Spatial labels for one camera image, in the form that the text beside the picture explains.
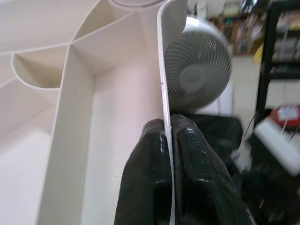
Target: molded plastic structure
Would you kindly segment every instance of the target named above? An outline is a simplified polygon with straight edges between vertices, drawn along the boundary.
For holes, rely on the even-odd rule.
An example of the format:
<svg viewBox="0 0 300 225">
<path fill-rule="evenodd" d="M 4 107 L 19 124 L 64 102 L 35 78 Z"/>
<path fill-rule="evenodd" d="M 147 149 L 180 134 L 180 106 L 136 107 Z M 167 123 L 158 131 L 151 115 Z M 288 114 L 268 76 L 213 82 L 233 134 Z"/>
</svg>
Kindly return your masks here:
<svg viewBox="0 0 300 225">
<path fill-rule="evenodd" d="M 173 3 L 164 19 L 182 21 L 186 1 Z M 1 224 L 113 224 L 124 165 L 144 124 L 163 118 L 161 5 L 1 6 Z"/>
</svg>

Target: white fan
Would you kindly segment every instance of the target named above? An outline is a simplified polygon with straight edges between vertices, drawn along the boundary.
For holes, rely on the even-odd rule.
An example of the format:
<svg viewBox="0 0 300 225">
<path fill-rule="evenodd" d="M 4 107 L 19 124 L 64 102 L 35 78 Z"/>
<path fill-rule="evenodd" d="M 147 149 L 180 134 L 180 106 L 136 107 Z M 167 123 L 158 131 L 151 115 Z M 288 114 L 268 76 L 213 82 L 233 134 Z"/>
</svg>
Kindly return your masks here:
<svg viewBox="0 0 300 225">
<path fill-rule="evenodd" d="M 215 26 L 187 17 L 183 33 L 165 52 L 171 111 L 193 112 L 220 96 L 231 74 L 228 46 Z"/>
</svg>

